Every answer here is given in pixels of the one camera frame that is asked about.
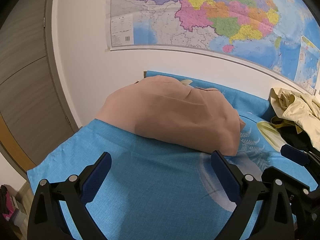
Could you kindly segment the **cream beige garment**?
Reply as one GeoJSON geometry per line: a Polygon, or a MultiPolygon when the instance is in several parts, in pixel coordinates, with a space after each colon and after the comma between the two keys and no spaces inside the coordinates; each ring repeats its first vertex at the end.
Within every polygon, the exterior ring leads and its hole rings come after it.
{"type": "Polygon", "coordinates": [[[319,102],[309,94],[284,88],[271,88],[270,103],[276,116],[307,133],[312,146],[319,150],[319,102]]]}

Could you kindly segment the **black and mustard garment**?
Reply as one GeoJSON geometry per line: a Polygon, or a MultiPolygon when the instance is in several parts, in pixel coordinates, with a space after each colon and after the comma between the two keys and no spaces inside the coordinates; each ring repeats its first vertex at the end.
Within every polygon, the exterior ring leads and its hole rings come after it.
{"type": "Polygon", "coordinates": [[[294,122],[289,120],[280,119],[274,116],[271,119],[271,124],[278,130],[281,137],[290,146],[305,152],[312,152],[319,155],[319,150],[314,148],[308,134],[296,126],[294,122]]]}

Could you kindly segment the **colourful wall map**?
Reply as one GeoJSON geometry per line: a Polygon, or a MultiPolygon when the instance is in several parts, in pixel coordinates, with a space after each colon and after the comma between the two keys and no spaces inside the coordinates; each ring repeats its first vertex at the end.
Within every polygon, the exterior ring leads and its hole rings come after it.
{"type": "Polygon", "coordinates": [[[304,0],[106,0],[110,49],[198,49],[251,62],[312,95],[319,17],[304,0]]]}

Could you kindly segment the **grey wooden wardrobe door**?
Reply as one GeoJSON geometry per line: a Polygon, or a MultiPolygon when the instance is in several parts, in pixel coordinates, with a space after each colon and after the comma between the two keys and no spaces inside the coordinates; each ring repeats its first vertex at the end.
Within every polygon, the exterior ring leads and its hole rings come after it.
{"type": "Polygon", "coordinates": [[[1,151],[21,174],[78,131],[53,50],[53,0],[12,0],[1,15],[1,151]]]}

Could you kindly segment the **pink coat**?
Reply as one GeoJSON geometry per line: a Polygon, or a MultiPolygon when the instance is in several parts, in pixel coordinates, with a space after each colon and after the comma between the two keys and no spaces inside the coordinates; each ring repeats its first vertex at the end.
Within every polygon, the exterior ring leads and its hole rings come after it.
{"type": "Polygon", "coordinates": [[[96,119],[141,137],[235,156],[245,123],[216,88],[146,77],[110,94],[96,119]]]}

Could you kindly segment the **blue floral bed sheet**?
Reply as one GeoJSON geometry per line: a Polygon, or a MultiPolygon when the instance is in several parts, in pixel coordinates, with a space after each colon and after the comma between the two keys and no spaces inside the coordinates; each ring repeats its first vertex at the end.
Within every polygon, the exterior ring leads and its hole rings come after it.
{"type": "MultiPolygon", "coordinates": [[[[316,189],[310,173],[282,157],[259,132],[257,123],[275,116],[269,101],[191,80],[193,87],[217,88],[246,123],[237,155],[226,157],[229,163],[257,180],[264,169],[274,166],[316,189]]],[[[42,179],[55,183],[80,174],[103,152],[111,154],[112,166],[86,207],[108,239],[214,239],[235,208],[209,154],[143,138],[96,119],[27,172],[32,191],[42,179]]]]}

